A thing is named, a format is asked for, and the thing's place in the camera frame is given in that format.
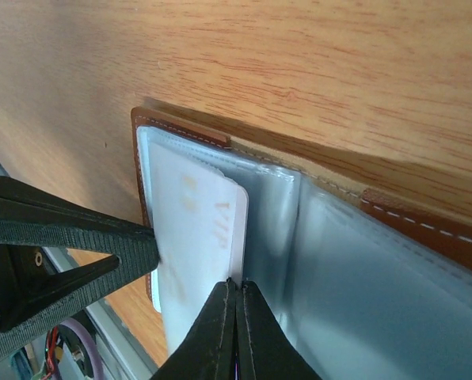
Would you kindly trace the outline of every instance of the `card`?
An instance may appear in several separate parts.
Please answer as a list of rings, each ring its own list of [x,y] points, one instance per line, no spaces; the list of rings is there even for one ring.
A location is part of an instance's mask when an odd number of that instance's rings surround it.
[[[154,284],[171,354],[213,286],[229,277],[242,281],[248,196],[242,186],[196,158],[155,142],[148,153],[161,257]]]

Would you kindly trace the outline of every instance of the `purple wire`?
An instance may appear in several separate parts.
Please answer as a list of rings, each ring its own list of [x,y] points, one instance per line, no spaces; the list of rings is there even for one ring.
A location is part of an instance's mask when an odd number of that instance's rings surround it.
[[[71,329],[72,332],[78,336],[83,346],[85,346],[86,353],[88,354],[90,362],[92,363],[93,380],[104,380],[104,369],[102,368],[101,355],[99,354],[97,346],[95,345],[95,342],[93,341],[90,333],[86,331],[81,323],[73,318],[67,318],[61,323],[61,325]],[[59,376],[59,372],[57,370],[53,374],[53,378],[55,380],[62,380],[62,377]]]

